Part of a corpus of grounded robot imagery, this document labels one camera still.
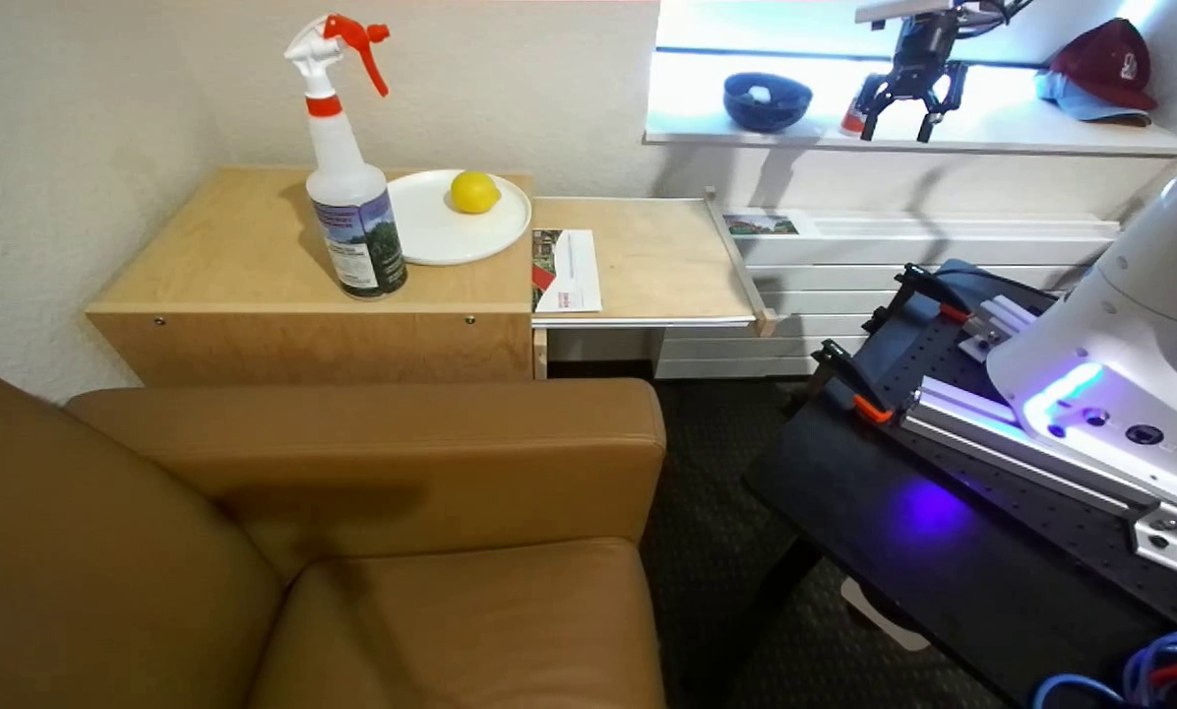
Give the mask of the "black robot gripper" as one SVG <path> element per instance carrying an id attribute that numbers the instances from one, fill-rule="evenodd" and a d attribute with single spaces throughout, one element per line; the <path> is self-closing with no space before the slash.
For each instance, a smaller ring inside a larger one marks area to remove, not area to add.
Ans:
<path id="1" fill-rule="evenodd" d="M 961 111 L 966 96 L 966 68 L 953 64 L 958 43 L 958 16 L 953 10 L 920 10 L 907 16 L 898 43 L 894 43 L 894 68 L 886 75 L 866 75 L 854 100 L 858 138 L 870 140 L 877 130 L 877 117 L 894 106 L 898 96 L 924 96 L 924 117 L 917 127 L 917 140 L 930 140 L 933 130 Z"/>

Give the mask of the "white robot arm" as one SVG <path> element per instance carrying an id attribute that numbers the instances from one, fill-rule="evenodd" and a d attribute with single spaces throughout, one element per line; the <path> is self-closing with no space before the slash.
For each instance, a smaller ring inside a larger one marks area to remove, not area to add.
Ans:
<path id="1" fill-rule="evenodd" d="M 984 298 L 989 394 L 924 378 L 907 427 L 1177 515 L 1177 177 L 1048 311 Z"/>

